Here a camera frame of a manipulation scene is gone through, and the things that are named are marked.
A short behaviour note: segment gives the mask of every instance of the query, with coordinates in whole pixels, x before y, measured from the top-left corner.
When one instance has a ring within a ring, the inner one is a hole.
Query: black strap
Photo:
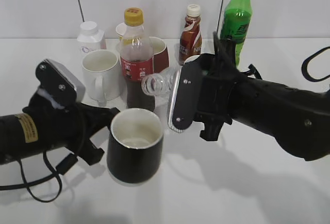
[[[23,184],[13,184],[13,185],[5,185],[5,186],[0,186],[0,191],[9,191],[9,190],[12,190],[12,189],[22,189],[22,188],[25,188],[27,189],[27,191],[30,193],[30,195],[33,197],[34,200],[37,200],[39,202],[52,202],[54,201],[62,192],[62,181],[61,181],[61,178],[60,178],[60,174],[64,175],[77,161],[77,157],[79,156],[80,154],[80,151],[83,147],[83,144],[84,144],[84,141],[86,140],[86,122],[85,122],[85,118],[84,118],[84,115],[82,113],[82,111],[80,110],[80,108],[78,106],[76,106],[77,108],[77,111],[79,113],[79,117],[80,117],[80,122],[81,122],[81,129],[82,129],[82,134],[81,134],[81,142],[80,142],[80,145],[77,149],[77,151],[75,152],[75,154],[70,154],[69,156],[65,157],[60,163],[60,164],[63,164],[64,162],[64,165],[62,165],[61,167],[61,170],[59,171],[56,171],[53,166],[51,165],[51,163],[49,162],[48,160],[48,157],[47,157],[47,152],[44,151],[43,153],[43,161],[45,163],[45,165],[47,166],[47,168],[52,172],[52,174],[42,178],[42,179],[38,179],[38,180],[35,180],[35,181],[32,181],[32,182],[27,182],[26,180],[26,177],[25,177],[25,174],[24,174],[24,168],[23,168],[23,164],[22,164],[22,161],[21,159],[16,159],[16,161],[19,163],[20,165],[20,168],[21,168],[21,176],[22,176],[22,180],[23,180]],[[32,186],[35,186],[35,185],[38,185],[38,184],[42,184],[48,180],[51,180],[53,178],[56,178],[57,182],[58,182],[58,185],[59,185],[59,189],[58,189],[58,192],[56,194],[56,196],[50,200],[43,200],[43,199],[40,199],[38,197],[36,197],[30,187]]]
[[[43,161],[45,162],[45,165],[47,166],[47,168],[52,172],[52,175],[56,178],[57,182],[58,182],[58,192],[56,194],[56,196],[52,199],[49,199],[49,200],[43,200],[43,199],[40,199],[38,197],[36,197],[31,189],[30,189],[30,186],[29,186],[29,183],[27,182],[26,178],[25,178],[25,174],[24,174],[24,169],[23,169],[23,164],[22,164],[22,161],[21,159],[17,160],[17,162],[19,163],[20,165],[20,168],[21,168],[21,175],[22,175],[22,179],[23,179],[23,182],[24,182],[24,187],[27,189],[27,191],[30,193],[30,195],[33,197],[34,200],[37,200],[38,202],[52,202],[54,201],[62,192],[62,180],[58,174],[58,172],[56,172],[56,170],[53,168],[53,166],[51,165],[50,161],[48,160],[48,157],[47,157],[47,152],[45,151],[43,153]]]
[[[318,52],[314,53],[313,55],[311,55],[310,57],[308,57],[307,59],[305,59],[305,61],[303,62],[303,64],[301,65],[301,72],[303,73],[303,76],[305,77],[306,80],[308,81],[311,81],[311,82],[319,82],[319,81],[324,81],[328,78],[330,78],[330,75],[326,76],[326,77],[323,77],[323,78],[320,78],[320,79],[316,79],[314,77],[311,77],[311,75],[309,74],[308,72],[308,64],[310,63],[310,61],[317,57],[319,54],[323,53],[324,51],[330,49],[330,46],[328,47],[325,47],[321,50],[319,50]]]

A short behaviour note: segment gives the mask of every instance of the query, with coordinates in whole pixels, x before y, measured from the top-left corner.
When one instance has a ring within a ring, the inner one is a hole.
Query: clear plastic bottle
[[[142,78],[154,72],[154,51],[144,33],[142,10],[126,9],[125,24],[127,30],[120,42],[120,58],[127,84],[127,107],[154,111],[155,97],[146,95],[141,88]]]
[[[143,92],[150,96],[168,97],[176,71],[177,68],[169,67],[160,73],[144,77],[141,83]]]

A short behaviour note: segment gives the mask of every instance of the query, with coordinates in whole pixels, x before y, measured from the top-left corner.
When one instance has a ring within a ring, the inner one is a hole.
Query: black cable
[[[328,75],[323,78],[316,79],[316,78],[312,77],[308,72],[308,64],[311,62],[311,60],[328,49],[330,49],[330,46],[327,46],[327,47],[317,51],[316,53],[314,53],[313,55],[309,56],[307,59],[304,60],[303,64],[301,65],[301,73],[303,74],[303,76],[305,77],[306,80],[311,81],[311,82],[320,82],[320,81],[324,81],[330,77],[330,75]]]
[[[43,153],[43,161],[45,162],[45,165],[47,166],[47,168],[53,173],[52,175],[56,178],[57,182],[58,182],[58,192],[56,194],[56,196],[50,200],[43,200],[43,199],[40,199],[38,197],[36,197],[31,189],[30,189],[30,186],[28,184],[28,182],[26,181],[26,178],[25,178],[25,174],[24,174],[24,169],[23,169],[23,165],[22,165],[22,161],[21,159],[17,160],[17,162],[19,163],[20,165],[20,168],[21,168],[21,175],[22,175],[22,179],[23,179],[23,182],[24,182],[24,185],[25,185],[25,188],[26,190],[30,193],[30,195],[33,197],[34,200],[37,200],[38,202],[52,202],[54,201],[62,192],[62,180],[58,174],[58,172],[55,171],[55,169],[53,168],[53,166],[51,165],[50,161],[48,160],[48,157],[47,157],[47,152],[45,151]]]
[[[223,1],[224,0],[221,0],[220,13],[219,13],[219,19],[218,19],[218,26],[217,26],[217,34],[219,33],[219,26],[220,26],[220,20],[221,20],[221,13],[222,13]]]
[[[80,108],[78,106],[75,106],[76,109],[78,110],[78,113],[79,113],[79,119],[81,121],[81,129],[82,129],[82,134],[81,134],[81,142],[79,144],[79,147],[77,148],[77,151],[75,152],[75,157],[77,158],[80,154],[80,151],[82,150],[83,148],[83,145],[84,145],[84,141],[86,140],[86,122],[85,122],[85,118],[84,118],[84,115],[83,113],[81,112]],[[46,151],[44,151],[43,153],[43,159],[44,159],[44,163],[45,165],[47,166],[47,168],[52,172],[51,175],[48,175],[42,179],[38,179],[36,181],[32,181],[32,182],[27,182],[26,180],[26,177],[25,177],[25,174],[24,174],[24,169],[23,169],[23,164],[22,164],[22,161],[21,159],[17,159],[17,162],[19,163],[20,165],[20,169],[21,169],[21,175],[22,175],[22,180],[23,180],[23,184],[14,184],[14,185],[6,185],[6,186],[0,186],[0,191],[10,191],[10,190],[13,190],[13,189],[22,189],[22,188],[26,188],[27,191],[30,193],[30,195],[33,197],[33,199],[39,201],[39,202],[52,202],[54,201],[61,193],[62,191],[62,181],[61,181],[61,178],[59,177],[59,172],[57,172],[53,166],[51,165],[51,163],[49,162],[48,160],[48,157],[47,157],[47,154],[46,154]],[[30,187],[32,186],[35,186],[35,185],[38,185],[38,184],[42,184],[48,180],[51,180],[53,178],[56,178],[58,184],[59,184],[59,190],[57,192],[57,195],[53,198],[53,199],[50,199],[50,200],[42,200],[42,199],[39,199],[38,197],[36,197]]]

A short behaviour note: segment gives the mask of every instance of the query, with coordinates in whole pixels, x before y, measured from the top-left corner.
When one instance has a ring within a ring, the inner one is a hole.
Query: green soda bottle
[[[230,0],[225,8],[221,39],[231,39],[236,42],[236,66],[239,64],[239,56],[248,32],[252,8],[250,0]]]

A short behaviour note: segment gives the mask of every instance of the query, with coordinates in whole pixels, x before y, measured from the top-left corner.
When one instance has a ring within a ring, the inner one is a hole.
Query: bottle label
[[[184,31],[180,39],[179,64],[193,56],[201,54],[202,36],[200,23],[196,21],[186,21]]]
[[[221,29],[221,38],[243,43],[248,32],[251,15],[236,17],[235,14],[225,14]]]
[[[154,73],[153,57],[145,61],[126,61],[120,58],[123,76],[131,81],[141,81],[144,76]]]
[[[94,50],[100,50],[106,48],[107,45],[105,39],[102,39],[99,43],[93,43],[93,42],[80,43],[80,51],[83,55],[86,55],[87,53],[90,53],[91,51]]]

